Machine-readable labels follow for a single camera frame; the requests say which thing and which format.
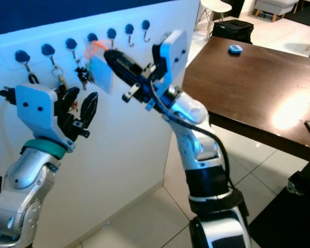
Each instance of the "tile floor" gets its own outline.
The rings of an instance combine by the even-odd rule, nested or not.
[[[301,56],[310,53],[306,51],[310,43],[309,26],[287,19],[272,23],[270,18],[247,16],[241,20],[255,25],[251,37],[254,45]],[[188,63],[205,44],[205,32],[195,32]],[[213,128],[229,153],[232,181],[244,194],[251,222],[286,186],[288,177],[302,169],[307,161],[220,127]],[[188,221],[194,213],[187,195],[188,187],[173,134],[164,186],[76,248],[191,248]],[[252,241],[252,247],[259,246]]]

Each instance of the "wooden table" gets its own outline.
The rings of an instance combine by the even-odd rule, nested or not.
[[[232,44],[241,55],[228,53]],[[309,58],[212,37],[187,67],[183,89],[212,124],[310,161]]]

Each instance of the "black bag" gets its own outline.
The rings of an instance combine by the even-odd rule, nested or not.
[[[254,25],[252,23],[239,20],[215,22],[212,35],[252,44],[250,35],[253,29]]]

